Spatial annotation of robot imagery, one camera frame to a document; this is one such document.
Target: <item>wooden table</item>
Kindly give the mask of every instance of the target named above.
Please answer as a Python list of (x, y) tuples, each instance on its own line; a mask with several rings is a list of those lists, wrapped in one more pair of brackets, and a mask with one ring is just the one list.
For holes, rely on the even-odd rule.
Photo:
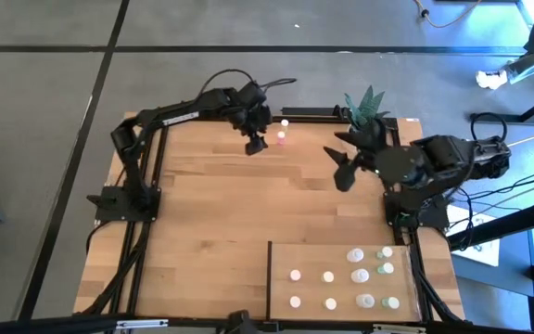
[[(145, 316), (225, 318), (246, 309), (266, 314), (267, 243), (391, 245), (383, 187), (373, 173), (356, 173), (351, 191), (335, 189), (336, 165), (323, 146), (352, 150), (333, 136), (343, 124), (292, 123), (286, 143), (244, 155), (246, 138), (225, 122), (188, 122), (169, 131), (159, 186), (159, 217), (151, 228), (136, 313)], [(422, 135), (418, 120), (398, 119), (400, 141)], [(159, 140), (156, 133), (153, 146)], [(147, 175), (155, 159), (150, 157)], [(113, 158), (108, 182), (121, 163)], [(75, 311), (89, 306), (117, 269), (125, 223), (113, 223), (92, 239)], [(457, 315), (463, 307), (446, 240), (418, 230), (426, 275)], [(131, 278), (123, 288), (121, 307)]]

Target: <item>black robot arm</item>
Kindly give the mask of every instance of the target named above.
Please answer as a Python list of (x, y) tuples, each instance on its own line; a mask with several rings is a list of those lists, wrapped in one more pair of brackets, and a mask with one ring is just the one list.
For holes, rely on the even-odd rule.
[[(284, 83), (294, 82), (288, 79)], [(144, 109), (132, 118), (124, 120), (111, 133), (112, 142), (121, 159), (125, 172), (122, 186), (105, 186), (101, 195), (88, 199), (97, 207), (96, 219), (100, 221), (151, 221), (156, 217), (160, 189), (147, 186), (139, 167), (139, 158), (154, 132), (160, 128), (194, 119), (225, 119), (241, 135), (248, 137), (245, 152), (252, 155), (267, 148), (260, 133), (267, 131), (272, 122), (269, 107), (263, 105), (265, 91), (269, 86), (260, 86), (249, 81), (242, 89), (217, 88), (199, 95), (190, 101), (168, 107)], [(137, 135), (134, 128), (141, 131)]]
[(324, 148), (338, 165), (334, 174), (337, 189), (348, 191), (358, 168), (378, 174), (388, 190), (388, 221), (401, 227), (447, 227), (446, 205), (454, 191), (469, 179), (502, 176), (511, 155), (503, 137), (498, 136), (464, 140), (433, 135), (409, 146), (391, 147), (385, 125), (378, 119), (372, 121), (368, 132), (335, 135), (357, 148), (353, 159), (347, 153)]

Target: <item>green plant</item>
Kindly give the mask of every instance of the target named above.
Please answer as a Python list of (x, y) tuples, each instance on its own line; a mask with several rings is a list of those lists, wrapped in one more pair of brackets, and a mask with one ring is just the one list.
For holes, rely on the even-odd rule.
[(348, 94), (345, 94), (345, 102), (350, 108), (350, 120), (351, 124), (359, 130), (368, 124), (374, 117), (376, 117), (378, 108), (380, 108), (380, 103), (382, 102), (382, 97), (385, 95), (385, 92), (382, 92), (375, 96), (372, 86), (369, 86), (362, 97), (362, 102), (360, 106), (356, 107), (351, 101), (351, 97)]

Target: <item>gray floor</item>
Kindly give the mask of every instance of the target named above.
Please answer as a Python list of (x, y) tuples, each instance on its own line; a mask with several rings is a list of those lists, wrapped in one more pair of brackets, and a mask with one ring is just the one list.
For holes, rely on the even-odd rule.
[[(0, 0), (0, 44), (104, 45), (119, 3)], [(437, 21), (453, 18), (464, 7), (425, 3)], [(229, 0), (214, 4), (208, 0), (132, 1), (119, 43), (521, 46), (528, 35), (514, 5), (482, 4), (462, 24), (433, 30), (417, 22), (416, 5), (407, 0), (342, 5), (325, 0)], [(0, 225), (0, 320), (13, 316), (101, 56), (0, 54), (0, 210), (7, 216)], [(475, 71), (499, 68), (506, 60), (388, 54), (115, 54), (35, 315), (71, 312), (95, 211), (85, 196), (98, 193), (104, 183), (112, 154), (108, 133), (125, 111), (191, 98), (212, 73), (237, 67), (250, 71), (259, 82), (289, 76), (299, 79), (294, 85), (270, 90), (272, 109), (332, 106), (343, 102), (343, 93), (357, 99), (372, 84), (376, 91), (386, 91), (382, 109), (396, 117), (421, 119), (425, 135), (469, 137), (465, 118), (469, 112), (520, 113), (534, 105), (534, 77), (497, 91), (476, 86)], [(243, 82), (230, 74), (214, 84), (239, 86)], [(481, 136), (499, 131), (489, 125), (478, 130)], [(507, 141), (529, 135), (534, 135), (534, 127), (513, 126)], [(467, 190), (507, 186), (534, 173), (534, 141), (515, 147), (514, 155), (505, 177), (468, 183)], [(534, 194), (509, 204), (526, 207), (533, 203)], [(469, 319), (528, 328), (522, 316), (502, 313), (516, 297), (480, 292), (491, 288), (472, 282), (460, 281), (459, 285)], [(498, 297), (479, 302), (489, 296)], [(492, 305), (487, 310), (491, 316), (483, 317), (479, 310), (486, 305)]]

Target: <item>pink object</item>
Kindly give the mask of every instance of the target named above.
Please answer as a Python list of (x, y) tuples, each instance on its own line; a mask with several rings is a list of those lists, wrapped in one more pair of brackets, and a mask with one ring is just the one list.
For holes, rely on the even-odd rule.
[(286, 133), (280, 131), (277, 133), (277, 145), (284, 145), (286, 143)]

